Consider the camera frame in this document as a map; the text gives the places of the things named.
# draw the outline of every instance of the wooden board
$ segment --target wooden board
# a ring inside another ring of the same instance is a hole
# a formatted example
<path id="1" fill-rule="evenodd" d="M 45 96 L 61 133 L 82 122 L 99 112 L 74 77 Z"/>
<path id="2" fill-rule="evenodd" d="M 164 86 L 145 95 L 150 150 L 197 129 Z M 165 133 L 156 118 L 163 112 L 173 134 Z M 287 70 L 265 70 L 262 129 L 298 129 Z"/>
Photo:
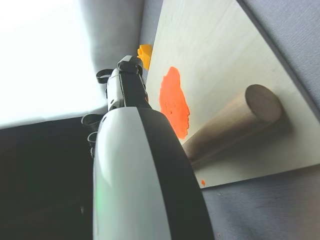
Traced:
<path id="1" fill-rule="evenodd" d="M 163 76 L 180 73 L 189 106 L 188 135 L 252 84 L 280 99 L 285 116 L 200 164 L 206 187 L 320 163 L 320 125 L 281 63 L 235 0 L 164 0 L 146 81 L 149 103 L 160 111 Z"/>

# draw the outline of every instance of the orange dough piece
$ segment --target orange dough piece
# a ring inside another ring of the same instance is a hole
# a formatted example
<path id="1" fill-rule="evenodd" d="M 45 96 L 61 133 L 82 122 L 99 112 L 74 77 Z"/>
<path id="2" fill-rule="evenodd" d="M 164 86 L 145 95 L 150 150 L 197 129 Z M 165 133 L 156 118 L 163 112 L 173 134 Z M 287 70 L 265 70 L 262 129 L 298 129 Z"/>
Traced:
<path id="1" fill-rule="evenodd" d="M 184 139 L 188 134 L 190 112 L 180 88 L 179 71 L 173 66 L 163 77 L 159 102 L 161 113 L 168 118 L 177 137 Z"/>

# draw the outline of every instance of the rolling pin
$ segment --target rolling pin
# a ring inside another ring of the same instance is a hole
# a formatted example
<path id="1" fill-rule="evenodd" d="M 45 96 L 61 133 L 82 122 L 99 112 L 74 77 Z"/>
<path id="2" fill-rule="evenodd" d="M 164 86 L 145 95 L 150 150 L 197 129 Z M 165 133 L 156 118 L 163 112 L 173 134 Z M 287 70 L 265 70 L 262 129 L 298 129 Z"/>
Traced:
<path id="1" fill-rule="evenodd" d="M 262 85 L 250 85 L 182 147 L 194 164 L 264 129 L 281 114 L 281 103 L 272 91 Z"/>

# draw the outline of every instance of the white backdrop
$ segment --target white backdrop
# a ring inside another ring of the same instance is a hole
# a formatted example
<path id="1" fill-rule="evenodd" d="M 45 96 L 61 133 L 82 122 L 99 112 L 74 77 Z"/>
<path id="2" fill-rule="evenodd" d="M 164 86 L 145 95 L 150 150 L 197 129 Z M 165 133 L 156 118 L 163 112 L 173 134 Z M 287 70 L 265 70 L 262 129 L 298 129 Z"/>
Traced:
<path id="1" fill-rule="evenodd" d="M 106 100 L 72 0 L 0 0 L 0 128 L 82 116 Z"/>

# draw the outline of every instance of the yellow plastic toy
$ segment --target yellow plastic toy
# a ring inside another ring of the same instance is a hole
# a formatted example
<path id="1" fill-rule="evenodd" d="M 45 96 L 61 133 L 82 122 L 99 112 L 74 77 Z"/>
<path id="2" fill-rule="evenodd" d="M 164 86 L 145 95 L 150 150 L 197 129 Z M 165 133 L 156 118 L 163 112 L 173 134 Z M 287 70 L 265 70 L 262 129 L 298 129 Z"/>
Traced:
<path id="1" fill-rule="evenodd" d="M 152 45 L 151 44 L 142 44 L 138 49 L 138 58 L 142 60 L 143 67 L 149 70 L 150 60 L 152 54 Z"/>

